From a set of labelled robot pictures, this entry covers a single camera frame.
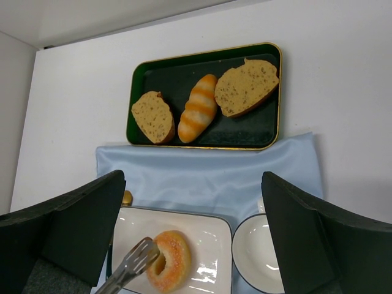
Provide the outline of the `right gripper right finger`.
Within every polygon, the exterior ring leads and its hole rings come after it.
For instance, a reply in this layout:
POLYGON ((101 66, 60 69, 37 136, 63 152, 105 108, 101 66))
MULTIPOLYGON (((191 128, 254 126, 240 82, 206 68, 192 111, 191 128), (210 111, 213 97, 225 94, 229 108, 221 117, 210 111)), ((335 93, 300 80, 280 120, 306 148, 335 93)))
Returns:
POLYGON ((391 224, 266 171, 262 197, 285 293, 391 293, 391 224))

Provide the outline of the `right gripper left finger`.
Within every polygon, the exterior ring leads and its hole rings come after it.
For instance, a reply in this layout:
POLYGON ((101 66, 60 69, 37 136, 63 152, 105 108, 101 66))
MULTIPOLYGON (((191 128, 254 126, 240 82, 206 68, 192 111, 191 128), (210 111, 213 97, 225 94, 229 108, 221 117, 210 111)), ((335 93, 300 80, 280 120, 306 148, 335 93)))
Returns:
POLYGON ((126 186, 112 171, 1 215, 1 293, 90 293, 98 284, 126 186))

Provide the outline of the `silver metal tongs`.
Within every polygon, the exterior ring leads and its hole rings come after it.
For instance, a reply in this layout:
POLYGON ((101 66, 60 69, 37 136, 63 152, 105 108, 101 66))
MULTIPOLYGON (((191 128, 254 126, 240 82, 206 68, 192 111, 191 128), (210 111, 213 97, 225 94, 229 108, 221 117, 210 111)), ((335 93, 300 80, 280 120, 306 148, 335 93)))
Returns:
POLYGON ((130 281, 143 274, 159 255, 160 250, 153 239, 143 238, 126 254, 117 269, 96 293, 119 293, 130 281))

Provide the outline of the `sugared orange donut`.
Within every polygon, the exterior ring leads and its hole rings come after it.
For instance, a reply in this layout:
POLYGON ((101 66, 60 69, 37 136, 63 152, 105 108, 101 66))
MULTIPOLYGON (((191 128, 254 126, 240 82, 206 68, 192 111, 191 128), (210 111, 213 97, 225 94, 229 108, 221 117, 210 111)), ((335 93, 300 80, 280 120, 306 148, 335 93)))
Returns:
POLYGON ((150 284, 161 293, 179 289, 189 277, 192 256, 182 233, 168 230, 154 238, 160 251, 157 259, 147 269, 150 284))

